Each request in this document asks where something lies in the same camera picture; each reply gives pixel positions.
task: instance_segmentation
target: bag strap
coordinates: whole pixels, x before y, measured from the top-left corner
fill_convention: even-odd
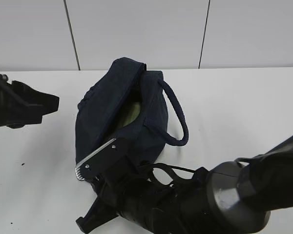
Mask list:
[[[176,95],[174,94],[173,90],[170,88],[170,86],[164,80],[159,79],[158,84],[163,88],[164,92],[166,93],[166,95],[167,95],[179,121],[180,121],[180,124],[182,126],[182,130],[184,132],[184,136],[181,140],[177,140],[176,138],[174,138],[173,136],[168,134],[165,130],[163,130],[160,126],[158,126],[156,121],[149,119],[149,118],[145,119],[144,125],[147,128],[155,131],[158,135],[160,135],[166,141],[167,144],[172,145],[172,146],[184,146],[189,140],[189,131],[188,131],[188,127],[186,124],[185,115],[182,111],[180,103],[179,103]]]

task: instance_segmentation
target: navy blue bag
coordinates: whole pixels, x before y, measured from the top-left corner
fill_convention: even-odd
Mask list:
[[[181,140],[167,133],[163,90],[180,120],[184,132]],[[128,155],[137,166],[153,163],[166,143],[183,146],[188,141],[183,111],[163,73],[147,71],[144,63],[129,58],[115,60],[85,94],[78,109],[76,163],[113,138],[130,140]]]

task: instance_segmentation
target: white table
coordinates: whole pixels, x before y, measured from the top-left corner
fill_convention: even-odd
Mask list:
[[[81,233],[75,220],[96,196],[74,174],[77,104],[105,72],[7,73],[58,95],[60,108],[40,125],[0,128],[0,234]],[[183,106],[190,139],[185,147],[167,146],[160,162],[210,170],[226,160],[265,153],[293,134],[293,68],[165,70],[164,75]],[[181,137],[168,108],[169,132]],[[94,233],[149,232],[117,218]],[[284,233],[293,234],[293,208],[272,212],[261,232]]]

